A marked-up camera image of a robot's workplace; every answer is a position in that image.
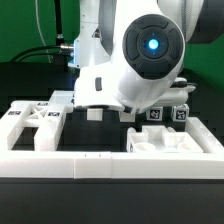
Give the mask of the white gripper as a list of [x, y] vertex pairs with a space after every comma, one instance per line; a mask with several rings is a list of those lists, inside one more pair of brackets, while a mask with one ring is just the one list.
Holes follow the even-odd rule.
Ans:
[[141, 114], [156, 106], [184, 104], [188, 88], [170, 88], [171, 84], [168, 77], [147, 80], [131, 68], [110, 63], [84, 67], [74, 85], [74, 107]]

